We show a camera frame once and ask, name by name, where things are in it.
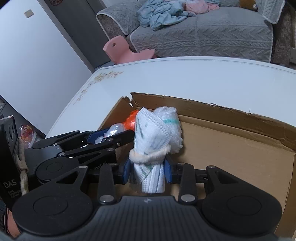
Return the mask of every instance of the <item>pink cloth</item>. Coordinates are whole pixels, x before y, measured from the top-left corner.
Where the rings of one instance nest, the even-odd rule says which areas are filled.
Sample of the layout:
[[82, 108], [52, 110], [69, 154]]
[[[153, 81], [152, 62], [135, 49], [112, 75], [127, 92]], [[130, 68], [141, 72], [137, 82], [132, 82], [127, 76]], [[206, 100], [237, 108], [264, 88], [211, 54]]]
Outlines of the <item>pink cloth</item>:
[[215, 9], [219, 9], [219, 6], [217, 4], [207, 3], [205, 2], [205, 0], [197, 0], [197, 1], [187, 0], [185, 1], [185, 7], [184, 7], [184, 10], [188, 12], [193, 12], [196, 14], [206, 13]]

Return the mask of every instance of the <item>blue gripper pad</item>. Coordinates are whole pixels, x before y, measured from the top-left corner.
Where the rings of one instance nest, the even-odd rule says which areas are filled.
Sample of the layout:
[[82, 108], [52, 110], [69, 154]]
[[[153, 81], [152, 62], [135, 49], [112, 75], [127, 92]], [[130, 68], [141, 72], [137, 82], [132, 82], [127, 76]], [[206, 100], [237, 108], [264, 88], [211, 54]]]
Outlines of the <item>blue gripper pad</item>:
[[98, 130], [98, 131], [94, 131], [89, 138], [87, 138], [87, 143], [91, 143], [94, 144], [95, 140], [98, 137], [102, 137], [104, 136], [104, 133], [106, 133], [109, 130], [110, 127], [106, 128], [106, 129], [102, 129], [102, 130]]
[[123, 172], [123, 183], [127, 183], [129, 176], [131, 174], [131, 161], [128, 158], [127, 161], [125, 162], [124, 166], [124, 172]]
[[166, 179], [167, 183], [172, 183], [171, 166], [166, 158], [164, 160], [163, 165], [164, 165], [164, 171], [165, 171], [165, 179]]

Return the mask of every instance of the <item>orange plastic bag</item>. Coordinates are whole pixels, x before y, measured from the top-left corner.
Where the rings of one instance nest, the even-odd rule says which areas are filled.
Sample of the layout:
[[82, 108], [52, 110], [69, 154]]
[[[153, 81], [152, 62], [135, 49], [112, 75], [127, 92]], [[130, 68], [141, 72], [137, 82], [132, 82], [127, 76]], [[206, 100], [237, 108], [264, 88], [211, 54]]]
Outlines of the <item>orange plastic bag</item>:
[[133, 130], [135, 131], [135, 125], [136, 125], [136, 115], [139, 111], [138, 110], [133, 110], [130, 113], [130, 116], [126, 118], [126, 121], [123, 122], [123, 125], [126, 130]]

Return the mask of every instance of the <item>rolled white cloth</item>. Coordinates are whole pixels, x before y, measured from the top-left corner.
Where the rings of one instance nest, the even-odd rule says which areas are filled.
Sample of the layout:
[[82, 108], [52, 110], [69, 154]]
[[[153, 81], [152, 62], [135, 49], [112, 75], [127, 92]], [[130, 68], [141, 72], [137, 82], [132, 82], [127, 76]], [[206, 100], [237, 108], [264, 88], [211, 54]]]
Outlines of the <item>rolled white cloth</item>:
[[163, 160], [170, 152], [169, 127], [158, 116], [142, 108], [136, 116], [135, 145], [129, 158], [133, 162], [130, 182], [142, 185], [144, 193], [164, 192]]

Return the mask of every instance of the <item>pink chair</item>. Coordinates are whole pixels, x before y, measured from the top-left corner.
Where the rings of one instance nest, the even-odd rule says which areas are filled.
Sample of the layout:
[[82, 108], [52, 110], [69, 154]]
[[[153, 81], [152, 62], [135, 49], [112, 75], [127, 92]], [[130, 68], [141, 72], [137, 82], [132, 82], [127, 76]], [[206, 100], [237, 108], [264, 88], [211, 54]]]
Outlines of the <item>pink chair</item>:
[[133, 53], [129, 49], [128, 42], [121, 35], [110, 39], [105, 44], [103, 50], [115, 64], [156, 58], [155, 49], [145, 49], [140, 51], [140, 53]]

